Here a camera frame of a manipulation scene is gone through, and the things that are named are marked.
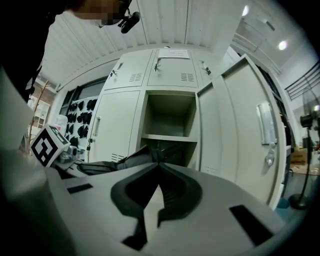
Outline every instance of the locker shelf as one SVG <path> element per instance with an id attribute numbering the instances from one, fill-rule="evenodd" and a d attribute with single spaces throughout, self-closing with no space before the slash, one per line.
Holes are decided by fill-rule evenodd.
<path id="1" fill-rule="evenodd" d="M 181 137 L 181 136 L 166 136 L 156 134 L 143 134 L 143 139 L 150 140 L 162 140 L 162 141 L 173 141 L 173 142 L 197 142 L 198 140 L 193 137 Z"/>

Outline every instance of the black glove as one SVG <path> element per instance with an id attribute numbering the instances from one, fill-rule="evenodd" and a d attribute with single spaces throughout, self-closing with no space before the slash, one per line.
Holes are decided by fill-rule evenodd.
<path id="1" fill-rule="evenodd" d="M 95 109 L 96 103 L 97 103 L 97 99 L 93 100 L 91 110 L 94 110 L 94 109 Z"/>
<path id="2" fill-rule="evenodd" d="M 91 109 L 92 101 L 93 101 L 92 99 L 90 99 L 88 101 L 88 103 L 86 104 L 86 110 L 90 110 Z"/>
<path id="3" fill-rule="evenodd" d="M 77 121 L 78 121 L 78 123 L 81 123 L 81 122 L 82 122 L 83 116 L 84 116 L 84 113 L 81 113 L 81 114 L 76 118 Z"/>
<path id="4" fill-rule="evenodd" d="M 90 112 L 90 113 L 88 114 L 88 117 L 87 117 L 87 120 L 86 120 L 86 123 L 87 123 L 88 125 L 90 124 L 91 118 L 92 118 L 92 113 Z"/>
<path id="5" fill-rule="evenodd" d="M 73 104 L 70 106 L 70 110 L 71 110 L 71 111 L 75 111 L 76 108 L 77 108 L 77 106 L 78 106 L 78 103 L 73 103 Z"/>
<path id="6" fill-rule="evenodd" d="M 84 125 L 82 125 L 82 126 L 78 129 L 78 134 L 79 134 L 79 136 L 80 136 L 80 139 L 82 139 L 82 138 L 84 137 L 83 131 L 84 131 Z"/>
<path id="7" fill-rule="evenodd" d="M 69 142 L 71 146 L 78 147 L 78 138 L 72 137 Z"/>
<path id="8" fill-rule="evenodd" d="M 74 133 L 74 125 L 71 125 L 69 128 L 69 133 L 73 134 Z"/>
<path id="9" fill-rule="evenodd" d="M 82 137 L 83 138 L 86 138 L 87 137 L 87 135 L 88 135 L 88 130 L 89 130 L 89 128 L 88 128 L 88 125 L 83 129 L 83 131 L 82 131 Z"/>
<path id="10" fill-rule="evenodd" d="M 75 122 L 76 122 L 76 119 L 77 119 L 77 114 L 74 113 L 74 114 L 72 115 L 72 122 L 75 123 Z"/>
<path id="11" fill-rule="evenodd" d="M 79 108 L 80 110 L 82 110 L 82 109 L 84 108 L 84 102 L 83 102 L 83 101 L 81 101 L 81 102 L 79 103 L 78 108 Z"/>

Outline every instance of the white cube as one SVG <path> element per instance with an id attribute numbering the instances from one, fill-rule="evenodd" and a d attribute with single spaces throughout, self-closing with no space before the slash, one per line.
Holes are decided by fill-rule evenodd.
<path id="1" fill-rule="evenodd" d="M 30 150 L 43 166 L 49 167 L 69 145 L 56 127 L 45 124 L 31 143 Z"/>

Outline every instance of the floor fan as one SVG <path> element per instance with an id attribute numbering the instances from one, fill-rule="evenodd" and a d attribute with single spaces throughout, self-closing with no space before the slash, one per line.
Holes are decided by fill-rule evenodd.
<path id="1" fill-rule="evenodd" d="M 310 198 L 305 196 L 305 190 L 307 186 L 309 171 L 310 171 L 310 162 L 312 156 L 312 145 L 310 130 L 312 129 L 314 123 L 314 129 L 317 131 L 320 139 L 320 104 L 316 95 L 312 92 L 311 88 L 306 88 L 302 95 L 303 99 L 303 109 L 304 115 L 300 117 L 300 124 L 303 128 L 306 128 L 307 131 L 307 169 L 303 188 L 300 194 L 293 194 L 289 197 L 289 202 L 292 208 L 298 210 L 304 210 L 310 205 Z"/>

